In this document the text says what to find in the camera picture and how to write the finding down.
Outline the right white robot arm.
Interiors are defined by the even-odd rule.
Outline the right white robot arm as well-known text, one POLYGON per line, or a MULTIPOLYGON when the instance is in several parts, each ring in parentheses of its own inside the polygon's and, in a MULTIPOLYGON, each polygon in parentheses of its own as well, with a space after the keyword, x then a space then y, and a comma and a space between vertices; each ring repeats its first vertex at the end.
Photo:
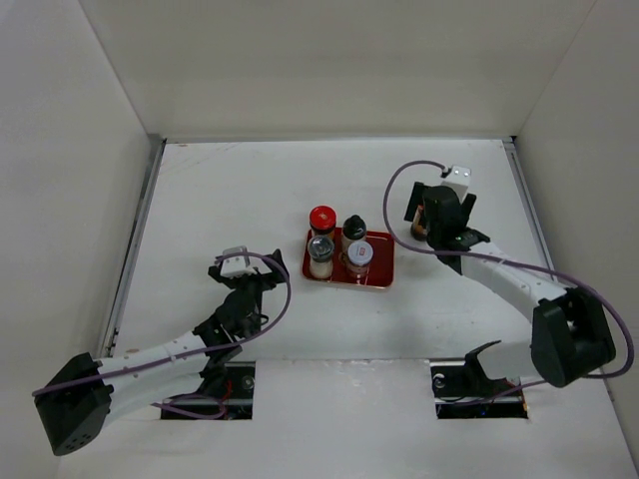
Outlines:
POLYGON ((602 301, 582 286, 567 287, 514 265, 490 237, 467 223, 476 196, 445 185, 413 184, 404 219, 418 240, 456 273, 501 297, 531 324, 535 372, 564 387, 616 357, 602 301))

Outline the clear bottle white contents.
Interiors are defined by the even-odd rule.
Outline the clear bottle white contents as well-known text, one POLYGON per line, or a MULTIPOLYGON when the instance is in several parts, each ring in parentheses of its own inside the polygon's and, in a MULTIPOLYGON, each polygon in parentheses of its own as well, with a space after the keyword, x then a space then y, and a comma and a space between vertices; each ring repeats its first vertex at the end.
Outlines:
POLYGON ((314 236, 307 244, 310 263, 309 270, 316 279, 328 279, 332 274, 334 243, 326 236, 314 236))

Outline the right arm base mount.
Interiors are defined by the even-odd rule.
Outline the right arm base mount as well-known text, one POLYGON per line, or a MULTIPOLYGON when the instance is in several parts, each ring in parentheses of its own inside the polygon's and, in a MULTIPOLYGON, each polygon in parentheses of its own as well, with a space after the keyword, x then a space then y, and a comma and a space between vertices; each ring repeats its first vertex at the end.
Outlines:
POLYGON ((431 388, 436 417, 456 419, 527 419, 527 405, 521 390, 493 399, 498 393, 520 384, 519 379, 489 379, 478 356, 498 341, 488 342, 462 358, 430 363, 431 388))

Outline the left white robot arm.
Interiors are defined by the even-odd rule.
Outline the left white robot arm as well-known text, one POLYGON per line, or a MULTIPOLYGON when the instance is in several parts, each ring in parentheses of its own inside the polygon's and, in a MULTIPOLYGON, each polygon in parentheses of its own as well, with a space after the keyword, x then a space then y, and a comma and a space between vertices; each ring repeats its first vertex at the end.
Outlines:
POLYGON ((166 406, 181 396, 214 397, 227 362, 277 323, 262 311, 263 295, 291 278, 279 249, 257 255, 227 249, 208 275, 229 293, 194 329, 164 344, 117 357, 90 353, 69 359, 41 389, 34 404, 53 454, 71 454, 113 421, 138 409, 166 406))

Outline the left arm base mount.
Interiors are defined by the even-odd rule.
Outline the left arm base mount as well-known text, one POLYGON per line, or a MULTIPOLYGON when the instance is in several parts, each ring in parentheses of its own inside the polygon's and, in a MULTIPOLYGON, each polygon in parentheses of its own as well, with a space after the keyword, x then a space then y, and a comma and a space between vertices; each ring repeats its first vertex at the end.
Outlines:
POLYGON ((256 388, 254 362, 227 363, 217 376, 191 394, 161 403, 162 420, 251 420, 256 388))

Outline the small jar white lid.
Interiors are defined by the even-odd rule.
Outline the small jar white lid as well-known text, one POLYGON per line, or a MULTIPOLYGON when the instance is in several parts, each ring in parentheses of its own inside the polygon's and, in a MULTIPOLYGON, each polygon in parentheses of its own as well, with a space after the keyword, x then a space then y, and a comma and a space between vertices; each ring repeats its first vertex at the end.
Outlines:
POLYGON ((352 242, 346 251, 346 273, 357 284, 367 284, 373 247, 367 240, 352 242))

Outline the dark sauce jar red lid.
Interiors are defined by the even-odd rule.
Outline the dark sauce jar red lid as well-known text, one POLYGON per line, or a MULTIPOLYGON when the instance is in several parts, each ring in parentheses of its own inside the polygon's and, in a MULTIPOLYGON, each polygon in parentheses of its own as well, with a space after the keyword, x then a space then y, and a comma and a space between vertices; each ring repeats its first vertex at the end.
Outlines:
POLYGON ((314 237, 327 237, 333 240, 336 212, 330 206, 316 206, 310 211, 309 224, 314 237))

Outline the dark soy sauce bottle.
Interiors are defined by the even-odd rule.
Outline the dark soy sauce bottle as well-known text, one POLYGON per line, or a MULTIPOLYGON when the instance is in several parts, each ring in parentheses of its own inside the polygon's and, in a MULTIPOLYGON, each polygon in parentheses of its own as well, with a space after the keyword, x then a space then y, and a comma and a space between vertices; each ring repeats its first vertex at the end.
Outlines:
POLYGON ((342 225, 340 244, 341 252, 347 253, 349 246, 359 240, 365 240, 367 234, 367 228, 365 221, 359 215, 352 215, 348 217, 342 225))

